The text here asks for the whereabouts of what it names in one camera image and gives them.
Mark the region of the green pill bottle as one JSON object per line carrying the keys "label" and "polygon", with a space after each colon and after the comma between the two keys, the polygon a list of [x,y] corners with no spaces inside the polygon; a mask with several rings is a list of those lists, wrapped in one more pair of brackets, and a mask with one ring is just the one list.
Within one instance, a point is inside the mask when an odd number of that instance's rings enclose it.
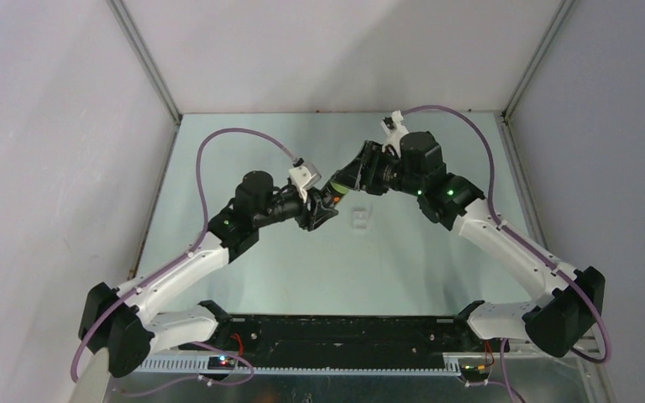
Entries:
{"label": "green pill bottle", "polygon": [[320,190],[322,205],[326,209],[336,209],[338,204],[349,193],[349,188],[329,180]]}

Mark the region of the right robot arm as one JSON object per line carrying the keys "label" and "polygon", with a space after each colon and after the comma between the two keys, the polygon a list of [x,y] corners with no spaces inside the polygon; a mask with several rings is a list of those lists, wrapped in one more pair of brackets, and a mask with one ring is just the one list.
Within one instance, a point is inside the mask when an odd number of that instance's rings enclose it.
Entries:
{"label": "right robot arm", "polygon": [[429,132],[401,137],[398,148],[371,140],[330,183],[337,193],[416,197],[422,214],[495,259],[529,295],[529,301],[475,301],[458,315],[456,343],[475,351],[488,339],[527,340],[562,358],[594,326],[606,279],[593,267],[579,270],[552,256],[507,222],[493,216],[483,191],[448,172],[440,144]]}

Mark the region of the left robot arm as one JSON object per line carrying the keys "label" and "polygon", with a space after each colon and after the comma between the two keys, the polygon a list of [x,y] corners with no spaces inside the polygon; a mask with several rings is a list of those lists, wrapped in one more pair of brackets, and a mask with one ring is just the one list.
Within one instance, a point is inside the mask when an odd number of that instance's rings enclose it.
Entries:
{"label": "left robot arm", "polygon": [[133,373],[152,353],[199,341],[216,350],[228,346],[232,328],[217,305],[203,302],[169,313],[165,306],[247,252],[259,241],[261,228],[293,219],[313,231],[336,217],[349,188],[336,180],[316,188],[316,182],[317,175],[304,165],[290,169],[283,187],[275,186],[265,171],[245,174],[233,198],[207,220],[180,256],[145,277],[114,287],[101,282],[88,291],[79,349],[105,350],[107,370],[118,379]]}

